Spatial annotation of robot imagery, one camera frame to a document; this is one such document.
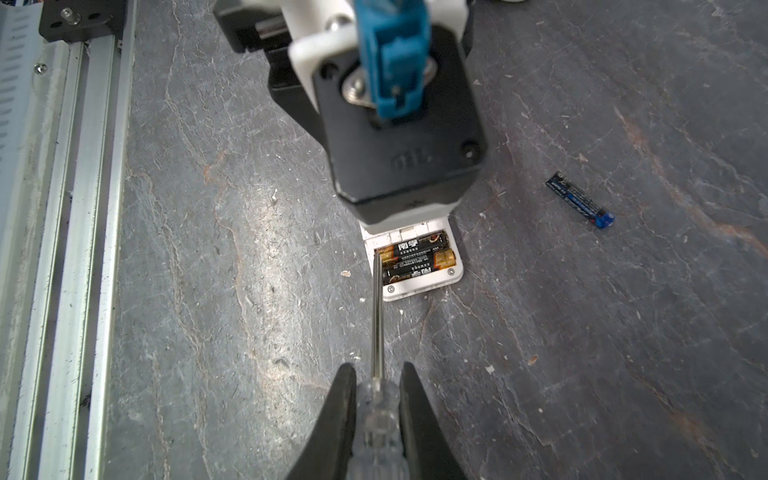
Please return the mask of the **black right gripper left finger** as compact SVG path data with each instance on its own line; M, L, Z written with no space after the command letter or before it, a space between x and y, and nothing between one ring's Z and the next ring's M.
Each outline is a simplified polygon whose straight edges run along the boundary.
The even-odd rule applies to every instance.
M345 479L356 425L357 376L350 363L342 364L303 451L287 479Z

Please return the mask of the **clear handle screwdriver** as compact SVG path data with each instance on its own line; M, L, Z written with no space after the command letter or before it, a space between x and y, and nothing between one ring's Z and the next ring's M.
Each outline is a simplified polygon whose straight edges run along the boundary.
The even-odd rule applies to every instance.
M380 252L373 256L371 379L357 388L355 435L349 479L403 479L399 394L386 378L383 325L383 272Z

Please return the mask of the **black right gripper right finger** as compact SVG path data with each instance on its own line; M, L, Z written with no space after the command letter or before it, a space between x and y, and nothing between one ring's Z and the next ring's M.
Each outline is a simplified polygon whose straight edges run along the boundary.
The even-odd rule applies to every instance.
M399 389L400 430L410 478L465 480L411 362L403 364Z

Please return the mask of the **black blue AAA battery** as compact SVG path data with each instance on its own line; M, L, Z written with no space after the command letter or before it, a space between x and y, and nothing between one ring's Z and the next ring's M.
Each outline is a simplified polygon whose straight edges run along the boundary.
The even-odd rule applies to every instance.
M580 187L556 171L545 185L598 229L613 225L615 216L600 207Z

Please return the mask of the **white air conditioner remote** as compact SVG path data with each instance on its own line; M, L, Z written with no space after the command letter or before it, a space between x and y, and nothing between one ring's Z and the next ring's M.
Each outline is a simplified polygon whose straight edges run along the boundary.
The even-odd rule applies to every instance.
M453 285L464 275L448 216L378 234L362 229L361 235L369 265L374 267L374 257L380 257L387 302Z

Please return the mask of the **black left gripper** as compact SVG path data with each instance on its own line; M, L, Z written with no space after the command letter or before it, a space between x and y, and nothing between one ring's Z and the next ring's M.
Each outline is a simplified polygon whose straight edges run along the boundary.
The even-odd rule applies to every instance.
M325 146L320 115L289 60L292 36L280 8L251 1L218 0L213 14L234 52L264 53L269 65L267 87L272 100L314 140Z

